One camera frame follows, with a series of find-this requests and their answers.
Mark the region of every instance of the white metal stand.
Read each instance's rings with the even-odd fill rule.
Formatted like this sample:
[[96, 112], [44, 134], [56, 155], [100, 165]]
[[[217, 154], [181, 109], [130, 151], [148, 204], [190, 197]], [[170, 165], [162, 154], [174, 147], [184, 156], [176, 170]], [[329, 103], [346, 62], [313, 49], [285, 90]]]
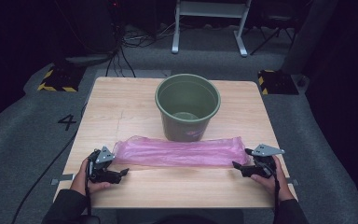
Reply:
[[208, 3], [208, 2], [187, 2], [176, 0], [175, 13], [175, 33], [173, 35], [172, 53], [179, 52], [179, 18], [183, 16], [204, 16], [204, 17], [225, 17], [225, 18], [241, 18], [240, 30], [234, 31], [234, 37], [237, 41], [238, 48], [242, 57], [246, 57], [248, 53], [243, 45], [241, 34], [243, 25], [248, 16], [249, 7], [252, 0], [246, 0], [245, 4], [228, 4], [228, 3]]

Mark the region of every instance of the pink fabric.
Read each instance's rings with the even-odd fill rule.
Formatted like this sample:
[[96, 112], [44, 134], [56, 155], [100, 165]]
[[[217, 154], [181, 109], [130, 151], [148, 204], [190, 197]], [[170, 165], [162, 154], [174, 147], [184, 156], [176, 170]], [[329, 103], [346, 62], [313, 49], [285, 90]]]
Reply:
[[240, 137], [199, 142], [171, 142], [134, 136], [115, 145], [116, 164], [144, 166], [232, 166], [247, 163]]

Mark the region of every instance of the green bucket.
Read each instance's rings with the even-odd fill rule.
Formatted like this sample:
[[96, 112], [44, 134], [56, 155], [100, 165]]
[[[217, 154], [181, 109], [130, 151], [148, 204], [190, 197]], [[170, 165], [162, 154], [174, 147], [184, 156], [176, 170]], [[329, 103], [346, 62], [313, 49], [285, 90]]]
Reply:
[[220, 94], [207, 79], [179, 74], [164, 79], [156, 90], [156, 104], [168, 140], [199, 141], [220, 107]]

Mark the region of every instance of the black sleeve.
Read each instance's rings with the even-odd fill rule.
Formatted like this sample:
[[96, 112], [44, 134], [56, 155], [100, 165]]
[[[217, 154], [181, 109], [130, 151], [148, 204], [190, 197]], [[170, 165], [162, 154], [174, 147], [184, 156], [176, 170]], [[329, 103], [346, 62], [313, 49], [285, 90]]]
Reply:
[[296, 199], [282, 201], [276, 216], [276, 224], [308, 224], [298, 201]]
[[42, 224], [78, 223], [80, 215], [86, 207], [86, 196], [75, 190], [62, 189], [43, 218]]

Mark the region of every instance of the table top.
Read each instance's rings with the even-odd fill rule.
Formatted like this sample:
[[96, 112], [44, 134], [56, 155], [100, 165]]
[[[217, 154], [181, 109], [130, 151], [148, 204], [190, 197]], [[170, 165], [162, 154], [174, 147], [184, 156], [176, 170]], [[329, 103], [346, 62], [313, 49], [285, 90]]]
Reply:
[[[94, 148], [114, 148], [117, 141], [139, 135], [166, 139], [155, 91], [161, 78], [99, 77], [95, 80], [75, 142], [63, 170], [76, 174]], [[212, 80], [221, 106], [202, 140], [240, 136], [248, 148], [259, 144], [279, 147], [269, 116], [254, 82]], [[279, 155], [286, 176], [288, 172]], [[109, 170], [130, 168], [120, 184], [91, 195], [100, 208], [273, 207], [273, 198], [234, 168], [148, 167], [111, 165]], [[69, 189], [71, 181], [61, 181]]]

